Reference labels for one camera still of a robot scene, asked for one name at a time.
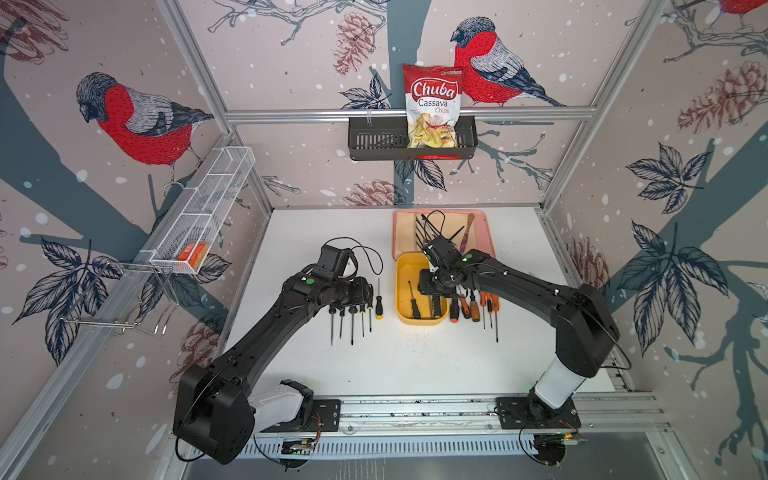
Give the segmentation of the large yellow black screwdriver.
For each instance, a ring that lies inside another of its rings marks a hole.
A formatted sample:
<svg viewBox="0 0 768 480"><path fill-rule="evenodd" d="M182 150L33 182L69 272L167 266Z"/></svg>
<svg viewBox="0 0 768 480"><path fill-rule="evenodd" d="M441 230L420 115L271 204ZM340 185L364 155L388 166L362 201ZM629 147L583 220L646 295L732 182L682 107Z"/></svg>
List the large yellow black screwdriver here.
<svg viewBox="0 0 768 480"><path fill-rule="evenodd" d="M367 302L367 322L368 331L372 333L372 319L373 319L373 300L369 299Z"/></svg>

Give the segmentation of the green black handle screwdriver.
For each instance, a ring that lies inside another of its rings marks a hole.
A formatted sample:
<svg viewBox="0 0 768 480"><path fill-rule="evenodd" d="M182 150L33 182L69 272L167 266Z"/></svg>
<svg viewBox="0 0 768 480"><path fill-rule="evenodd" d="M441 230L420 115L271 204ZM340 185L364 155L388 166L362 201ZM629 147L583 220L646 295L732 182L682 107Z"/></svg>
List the green black handle screwdriver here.
<svg viewBox="0 0 768 480"><path fill-rule="evenodd" d="M358 312L358 309L356 306L350 306L348 308L348 311L350 313L350 344L354 345L354 332L355 332L355 314Z"/></svg>

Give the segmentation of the black ribbed handle screwdriver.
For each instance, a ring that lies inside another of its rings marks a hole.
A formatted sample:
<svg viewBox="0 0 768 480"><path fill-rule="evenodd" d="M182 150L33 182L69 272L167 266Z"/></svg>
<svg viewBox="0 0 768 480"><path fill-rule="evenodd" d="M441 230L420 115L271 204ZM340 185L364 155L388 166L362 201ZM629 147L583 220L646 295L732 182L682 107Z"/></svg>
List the black ribbed handle screwdriver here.
<svg viewBox="0 0 768 480"><path fill-rule="evenodd" d="M345 318L345 308L341 308L339 310L339 340L341 340L343 336L344 318Z"/></svg>

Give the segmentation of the black orange stubby screwdriver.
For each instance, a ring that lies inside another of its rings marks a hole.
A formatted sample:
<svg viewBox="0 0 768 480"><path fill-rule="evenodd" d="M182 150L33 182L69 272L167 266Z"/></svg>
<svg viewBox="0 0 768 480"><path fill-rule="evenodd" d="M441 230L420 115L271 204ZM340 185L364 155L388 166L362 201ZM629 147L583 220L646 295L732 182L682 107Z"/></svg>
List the black orange stubby screwdriver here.
<svg viewBox="0 0 768 480"><path fill-rule="evenodd" d="M460 299L458 297L453 297L450 302L450 308L449 308L449 319L452 323L457 323L460 318L461 313L461 306L460 306Z"/></svg>

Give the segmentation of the slim black yellow-capped screwdriver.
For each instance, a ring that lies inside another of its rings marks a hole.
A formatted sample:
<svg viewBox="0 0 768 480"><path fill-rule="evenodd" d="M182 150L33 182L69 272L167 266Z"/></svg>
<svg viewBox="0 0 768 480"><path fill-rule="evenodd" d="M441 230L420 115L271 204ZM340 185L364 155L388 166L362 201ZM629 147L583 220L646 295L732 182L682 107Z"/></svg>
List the slim black yellow-capped screwdriver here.
<svg viewBox="0 0 768 480"><path fill-rule="evenodd" d="M383 300L381 295L381 279L377 279L376 297L375 297L375 316L377 320L382 320L384 314Z"/></svg>

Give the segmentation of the orange black small screwdriver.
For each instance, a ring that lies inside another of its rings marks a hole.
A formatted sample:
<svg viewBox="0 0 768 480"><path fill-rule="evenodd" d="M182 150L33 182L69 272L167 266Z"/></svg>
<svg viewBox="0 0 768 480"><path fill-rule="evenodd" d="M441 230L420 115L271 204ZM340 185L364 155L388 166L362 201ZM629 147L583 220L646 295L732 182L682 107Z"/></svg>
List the orange black small screwdriver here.
<svg viewBox="0 0 768 480"><path fill-rule="evenodd" d="M468 304L468 302L466 300L466 296L463 293L460 293L459 294L459 299L460 299L460 303L461 303L461 312L462 312L463 317L465 319L470 320L472 318L472 316L471 316L471 311L470 311L469 304Z"/></svg>

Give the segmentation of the thin black shaft screwdriver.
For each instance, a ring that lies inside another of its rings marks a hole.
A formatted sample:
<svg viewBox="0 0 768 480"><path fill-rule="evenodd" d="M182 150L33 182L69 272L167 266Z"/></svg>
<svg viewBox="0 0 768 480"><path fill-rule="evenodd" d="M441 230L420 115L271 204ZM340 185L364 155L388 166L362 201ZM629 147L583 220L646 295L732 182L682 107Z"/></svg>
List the thin black shaft screwdriver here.
<svg viewBox="0 0 768 480"><path fill-rule="evenodd" d="M479 292L479 296L480 296L480 312L481 312L482 321L483 321L483 328L487 329L486 311L487 311L487 304L488 304L488 295L485 292Z"/></svg>

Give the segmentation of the amber handle black screwdriver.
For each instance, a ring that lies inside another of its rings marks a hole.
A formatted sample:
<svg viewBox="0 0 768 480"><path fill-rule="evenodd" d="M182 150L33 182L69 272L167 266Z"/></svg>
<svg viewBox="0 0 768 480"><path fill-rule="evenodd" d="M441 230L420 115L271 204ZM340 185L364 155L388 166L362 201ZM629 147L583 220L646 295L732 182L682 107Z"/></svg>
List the amber handle black screwdriver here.
<svg viewBox="0 0 768 480"><path fill-rule="evenodd" d="M470 316L473 322L479 322L481 320L480 308L476 300L475 293L470 291L469 302Z"/></svg>

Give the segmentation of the slim orange black screwdriver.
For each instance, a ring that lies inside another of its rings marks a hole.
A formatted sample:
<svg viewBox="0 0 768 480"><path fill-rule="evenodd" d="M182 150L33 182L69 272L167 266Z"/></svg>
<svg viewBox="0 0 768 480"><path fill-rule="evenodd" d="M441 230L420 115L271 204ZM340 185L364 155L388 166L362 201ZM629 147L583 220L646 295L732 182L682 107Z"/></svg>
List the slim orange black screwdriver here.
<svg viewBox="0 0 768 480"><path fill-rule="evenodd" d="M488 322L490 325L490 328L493 328L493 302L492 302L492 296L488 293L485 294L485 309L487 312Z"/></svg>

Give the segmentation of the orange black large screwdriver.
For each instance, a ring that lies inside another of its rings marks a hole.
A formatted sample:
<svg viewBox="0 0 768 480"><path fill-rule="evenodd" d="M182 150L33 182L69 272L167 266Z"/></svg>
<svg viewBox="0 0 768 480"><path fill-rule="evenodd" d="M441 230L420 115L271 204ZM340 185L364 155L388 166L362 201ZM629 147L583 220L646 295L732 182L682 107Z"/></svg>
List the orange black large screwdriver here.
<svg viewBox="0 0 768 480"><path fill-rule="evenodd" d="M492 305L492 311L494 312L495 340L496 340L496 342L499 342L498 312L500 310L500 303L499 303L499 297L497 295L492 295L491 296L491 305Z"/></svg>

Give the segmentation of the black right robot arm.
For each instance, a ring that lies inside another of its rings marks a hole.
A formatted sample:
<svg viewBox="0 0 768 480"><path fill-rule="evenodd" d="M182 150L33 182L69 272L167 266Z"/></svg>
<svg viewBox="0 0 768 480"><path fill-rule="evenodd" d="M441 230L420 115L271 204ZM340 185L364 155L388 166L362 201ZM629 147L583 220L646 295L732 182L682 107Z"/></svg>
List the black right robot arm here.
<svg viewBox="0 0 768 480"><path fill-rule="evenodd" d="M429 267L418 290L447 297L457 287L498 296L546 321L555 330L555 359L529 391L522 420L531 427L558 425L573 409L572 396L603 368L620 334L605 297L588 284L554 284L509 267L477 249L460 252L438 235L423 248Z"/></svg>

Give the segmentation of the yellow plastic storage box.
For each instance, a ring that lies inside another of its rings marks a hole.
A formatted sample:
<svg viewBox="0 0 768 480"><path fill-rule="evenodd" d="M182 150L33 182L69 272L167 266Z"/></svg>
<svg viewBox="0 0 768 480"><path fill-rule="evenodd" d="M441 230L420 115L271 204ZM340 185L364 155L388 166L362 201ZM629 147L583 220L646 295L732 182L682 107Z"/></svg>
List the yellow plastic storage box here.
<svg viewBox="0 0 768 480"><path fill-rule="evenodd" d="M448 301L422 292L423 270L429 276L429 262L421 252L406 252L396 260L395 309L406 325L436 326L448 319Z"/></svg>

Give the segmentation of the wooden handled knife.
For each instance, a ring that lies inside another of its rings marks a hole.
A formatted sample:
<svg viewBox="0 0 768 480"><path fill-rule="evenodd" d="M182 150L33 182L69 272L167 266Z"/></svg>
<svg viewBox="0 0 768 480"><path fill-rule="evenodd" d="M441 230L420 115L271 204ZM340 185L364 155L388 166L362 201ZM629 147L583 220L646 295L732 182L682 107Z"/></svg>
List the wooden handled knife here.
<svg viewBox="0 0 768 480"><path fill-rule="evenodd" d="M475 219L475 215L473 213L470 213L467 215L466 225L465 225L465 229L463 232L463 236L462 236L462 240L460 242L460 248L459 248L459 251L462 254L467 250L469 236L472 231L472 224L474 222L474 219Z"/></svg>

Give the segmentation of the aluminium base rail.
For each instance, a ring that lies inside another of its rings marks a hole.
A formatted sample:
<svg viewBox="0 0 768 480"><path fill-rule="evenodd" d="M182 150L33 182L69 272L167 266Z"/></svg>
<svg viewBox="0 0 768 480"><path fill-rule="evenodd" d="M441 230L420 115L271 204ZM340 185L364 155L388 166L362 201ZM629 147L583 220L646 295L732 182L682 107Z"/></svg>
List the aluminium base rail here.
<svg viewBox="0 0 768 480"><path fill-rule="evenodd" d="M342 402L337 432L257 432L236 458L264 453L291 461L508 454L541 459L598 433L643 433L655 441L671 430L652 394L628 392L575 395L578 430L503 430L494 407L497 397L506 396L315 396Z"/></svg>

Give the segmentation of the metal wall hook rack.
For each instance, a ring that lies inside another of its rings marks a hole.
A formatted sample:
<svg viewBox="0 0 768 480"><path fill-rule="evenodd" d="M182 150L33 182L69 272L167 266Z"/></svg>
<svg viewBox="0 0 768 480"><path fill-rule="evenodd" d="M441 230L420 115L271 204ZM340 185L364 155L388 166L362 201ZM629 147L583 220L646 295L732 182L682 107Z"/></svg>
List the metal wall hook rack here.
<svg viewBox="0 0 768 480"><path fill-rule="evenodd" d="M152 264L105 259L91 273L88 285L75 294L72 309L61 316L67 326L129 330L162 337L179 307L173 271Z"/></svg>

